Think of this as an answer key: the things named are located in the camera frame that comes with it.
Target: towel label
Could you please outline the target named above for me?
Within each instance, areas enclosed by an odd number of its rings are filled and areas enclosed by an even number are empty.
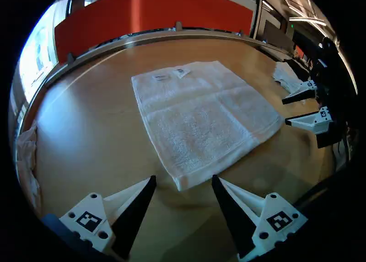
[[[186,76],[188,73],[190,72],[189,69],[176,69],[173,70],[173,73],[178,76],[178,78],[183,78],[184,76]]]
[[[160,80],[168,79],[169,75],[153,75],[152,78],[157,81],[160,81]]]

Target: white towel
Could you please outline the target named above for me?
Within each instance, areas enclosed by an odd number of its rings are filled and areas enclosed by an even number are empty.
[[[189,73],[179,78],[178,69]],[[137,75],[132,85],[150,140],[179,191],[225,170],[283,123],[256,90],[218,61]]]
[[[302,81],[286,62],[276,62],[273,79],[289,93],[293,93],[300,88]]]

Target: orange panel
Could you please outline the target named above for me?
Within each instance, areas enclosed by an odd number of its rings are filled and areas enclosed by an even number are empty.
[[[296,51],[297,53],[299,54],[299,57],[300,58],[303,58],[304,57],[304,52],[302,51],[302,49],[299,48],[299,46],[296,45]]]
[[[174,27],[206,27],[249,35],[253,12],[229,0],[98,0],[62,21],[54,31],[60,63],[67,54],[124,34]]]

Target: white cloth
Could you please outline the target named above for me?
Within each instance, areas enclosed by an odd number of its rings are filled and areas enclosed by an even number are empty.
[[[180,79],[177,69],[190,72]],[[156,79],[163,75],[169,78]],[[256,90],[218,61],[137,75],[132,85],[150,140],[179,191],[225,170],[283,123]]]
[[[289,93],[293,93],[300,88],[302,81],[286,62],[276,62],[273,79]]]
[[[41,188],[33,172],[36,168],[37,123],[19,135],[16,141],[16,170],[19,183],[35,212],[41,216]]]

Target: wooden table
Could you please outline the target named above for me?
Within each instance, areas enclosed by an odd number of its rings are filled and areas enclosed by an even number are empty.
[[[131,261],[236,261],[236,250],[207,181],[178,192],[146,133],[131,77],[194,61],[220,61],[283,116],[317,110],[315,101],[282,105],[275,62],[240,42],[190,39],[129,48],[95,60],[50,88],[39,108],[37,178],[43,213],[62,216],[90,192],[108,196],[150,175],[157,188]],[[294,202],[332,171],[330,150],[315,136],[283,126],[220,177],[257,195]]]

